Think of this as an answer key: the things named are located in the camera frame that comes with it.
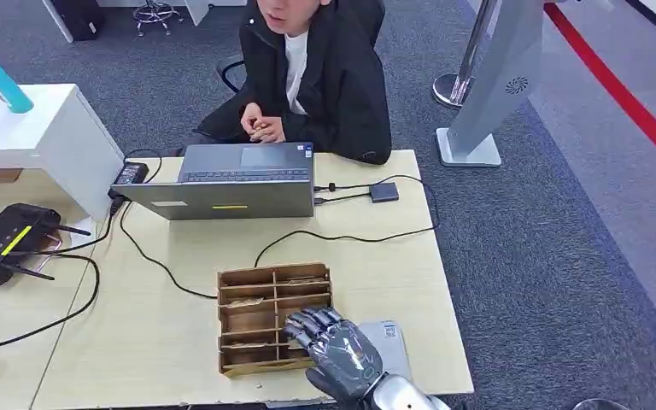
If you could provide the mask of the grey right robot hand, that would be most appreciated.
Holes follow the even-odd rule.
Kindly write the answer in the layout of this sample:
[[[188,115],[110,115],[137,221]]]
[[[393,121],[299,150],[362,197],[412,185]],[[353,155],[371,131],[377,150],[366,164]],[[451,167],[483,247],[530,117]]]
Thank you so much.
[[[314,363],[305,371],[318,390],[349,409],[366,409],[384,375],[381,354],[352,321],[331,307],[306,307],[288,315],[283,333]]]

